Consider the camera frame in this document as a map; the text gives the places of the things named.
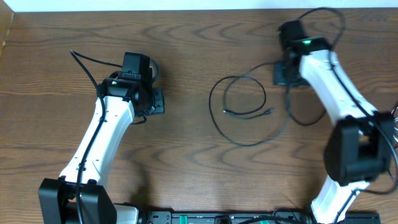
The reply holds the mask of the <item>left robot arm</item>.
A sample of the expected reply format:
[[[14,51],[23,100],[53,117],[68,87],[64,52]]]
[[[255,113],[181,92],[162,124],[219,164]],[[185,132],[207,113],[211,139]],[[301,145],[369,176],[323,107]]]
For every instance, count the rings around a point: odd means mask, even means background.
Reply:
[[[159,67],[144,54],[126,52],[117,68],[102,83],[93,82],[94,114],[73,158],[57,179],[45,178],[39,187],[44,223],[146,222],[137,207],[113,203],[106,188],[127,128],[165,112],[162,89],[153,87]]]

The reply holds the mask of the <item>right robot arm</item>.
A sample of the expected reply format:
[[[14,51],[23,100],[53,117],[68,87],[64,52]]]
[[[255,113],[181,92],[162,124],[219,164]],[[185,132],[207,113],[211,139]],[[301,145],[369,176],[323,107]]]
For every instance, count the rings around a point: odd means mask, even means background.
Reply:
[[[357,195],[397,159],[394,118],[357,90],[326,38],[309,37],[299,20],[282,24],[278,35],[284,60],[274,83],[310,85],[333,124],[323,156],[327,177],[310,208],[314,222],[339,223]]]

